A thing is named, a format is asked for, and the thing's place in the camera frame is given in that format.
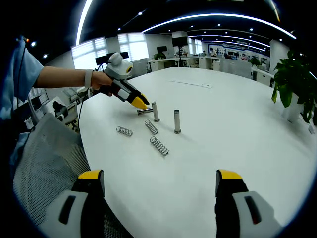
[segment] ceiling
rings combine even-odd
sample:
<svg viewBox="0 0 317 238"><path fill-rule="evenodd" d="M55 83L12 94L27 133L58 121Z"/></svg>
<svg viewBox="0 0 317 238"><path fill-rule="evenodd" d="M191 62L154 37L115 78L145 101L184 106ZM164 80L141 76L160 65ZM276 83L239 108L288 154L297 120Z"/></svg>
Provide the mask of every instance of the ceiling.
<svg viewBox="0 0 317 238"><path fill-rule="evenodd" d="M28 6L27 20L23 21L23 34L36 41L29 51L45 64L75 45L78 23L86 0L36 0ZM235 13L256 17L275 24L294 34L294 40L286 34L263 23L248 19L225 16L191 18L173 22L146 32L149 34L170 34L173 31L187 31L188 35L225 35L252 39L269 45L271 39L283 39L283 43L301 52L309 53L307 41L313 39L310 23L315 22L314 8L302 0L292 5L290 1L274 0L279 19L273 10L271 0L93 0L81 34L84 42L96 37L112 37L124 32L141 32L156 24L182 16L202 13ZM197 37L216 40L219 37Z"/></svg>

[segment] white flower pot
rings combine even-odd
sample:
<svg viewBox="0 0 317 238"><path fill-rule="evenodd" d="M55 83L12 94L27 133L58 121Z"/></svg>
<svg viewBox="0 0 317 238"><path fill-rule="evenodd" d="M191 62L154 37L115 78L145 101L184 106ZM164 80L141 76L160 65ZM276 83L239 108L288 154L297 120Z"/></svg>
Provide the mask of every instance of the white flower pot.
<svg viewBox="0 0 317 238"><path fill-rule="evenodd" d="M304 109L303 104L297 104L298 96L293 93L291 104L284 108L282 117L289 122L294 123L298 120L301 111Z"/></svg>

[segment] wristband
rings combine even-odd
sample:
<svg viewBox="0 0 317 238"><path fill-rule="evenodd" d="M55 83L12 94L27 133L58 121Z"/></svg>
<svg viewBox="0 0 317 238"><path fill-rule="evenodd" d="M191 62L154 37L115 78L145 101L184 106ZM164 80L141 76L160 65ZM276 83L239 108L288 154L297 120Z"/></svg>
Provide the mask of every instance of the wristband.
<svg viewBox="0 0 317 238"><path fill-rule="evenodd" d="M86 70L85 74L85 88L90 88L91 87L91 78L93 76L93 70L88 69Z"/></svg>

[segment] coil spring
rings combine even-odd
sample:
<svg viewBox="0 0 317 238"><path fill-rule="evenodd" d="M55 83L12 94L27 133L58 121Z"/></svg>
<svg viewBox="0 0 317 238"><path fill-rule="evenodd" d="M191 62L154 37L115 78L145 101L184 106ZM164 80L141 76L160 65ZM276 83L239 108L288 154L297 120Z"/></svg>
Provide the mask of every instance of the coil spring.
<svg viewBox="0 0 317 238"><path fill-rule="evenodd" d="M152 122L150 122L150 120L146 120L144 124L147 126L147 128L151 131L153 135L158 133L157 128L152 124Z"/></svg>
<svg viewBox="0 0 317 238"><path fill-rule="evenodd" d="M152 136L150 138L150 142L163 156L166 156L168 154L169 150L155 136Z"/></svg>
<svg viewBox="0 0 317 238"><path fill-rule="evenodd" d="M117 127L117 131L121 134L124 134L124 135L127 135L127 136L131 136L132 135L132 131L127 129L127 128L124 128L124 127L120 127L118 126Z"/></svg>

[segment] metal cylinder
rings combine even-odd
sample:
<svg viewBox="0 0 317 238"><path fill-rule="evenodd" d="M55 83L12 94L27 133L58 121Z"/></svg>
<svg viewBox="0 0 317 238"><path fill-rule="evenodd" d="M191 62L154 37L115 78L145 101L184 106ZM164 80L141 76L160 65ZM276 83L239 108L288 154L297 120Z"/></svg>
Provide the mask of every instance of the metal cylinder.
<svg viewBox="0 0 317 238"><path fill-rule="evenodd" d="M138 110L138 115L142 115L144 113L151 113L151 112L153 112L153 108L141 109L141 110Z"/></svg>
<svg viewBox="0 0 317 238"><path fill-rule="evenodd" d="M153 114L154 114L154 121L159 122L159 113L157 108L157 103L152 102Z"/></svg>
<svg viewBox="0 0 317 238"><path fill-rule="evenodd" d="M174 110L174 122L175 122L175 134L179 134L180 130L180 122L179 122L179 110Z"/></svg>

